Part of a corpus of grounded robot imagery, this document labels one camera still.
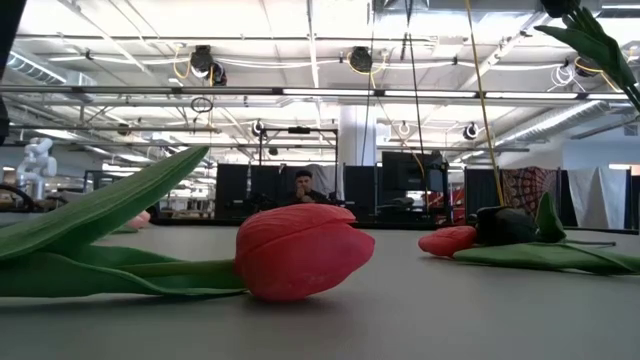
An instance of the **pillar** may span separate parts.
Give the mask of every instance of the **pillar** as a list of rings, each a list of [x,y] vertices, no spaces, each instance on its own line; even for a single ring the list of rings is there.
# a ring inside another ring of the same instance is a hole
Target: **pillar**
[[[340,108],[338,164],[376,166],[376,110],[374,106],[369,107],[367,122],[366,106]]]

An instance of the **man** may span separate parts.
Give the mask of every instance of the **man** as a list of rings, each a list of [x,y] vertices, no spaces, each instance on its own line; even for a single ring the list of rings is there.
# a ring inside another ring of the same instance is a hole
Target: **man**
[[[311,189],[312,186],[313,175],[307,170],[298,171],[296,173],[296,191],[287,197],[289,204],[328,204],[327,197]]]

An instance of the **gray table surface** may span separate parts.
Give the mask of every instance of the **gray table surface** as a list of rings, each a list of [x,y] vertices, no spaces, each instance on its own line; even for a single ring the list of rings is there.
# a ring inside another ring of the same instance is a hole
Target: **gray table surface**
[[[232,257],[236,228],[162,227],[105,244],[191,260]],[[640,279],[466,266],[369,231],[373,259],[295,304],[251,296],[0,299],[0,359],[634,359]],[[640,238],[615,239],[640,255]]]

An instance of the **patterned fabric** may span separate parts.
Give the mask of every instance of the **patterned fabric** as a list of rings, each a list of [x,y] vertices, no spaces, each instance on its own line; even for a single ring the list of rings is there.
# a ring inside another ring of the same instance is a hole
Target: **patterned fabric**
[[[536,216],[538,202],[545,192],[556,201],[557,170],[528,167],[516,170],[502,170],[502,193],[506,205],[524,209]]]

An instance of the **dark hair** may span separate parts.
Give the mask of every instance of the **dark hair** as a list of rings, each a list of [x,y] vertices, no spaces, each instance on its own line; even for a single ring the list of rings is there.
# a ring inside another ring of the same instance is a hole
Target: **dark hair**
[[[296,180],[303,176],[308,176],[313,179],[313,174],[311,174],[309,170],[300,170],[296,173]]]

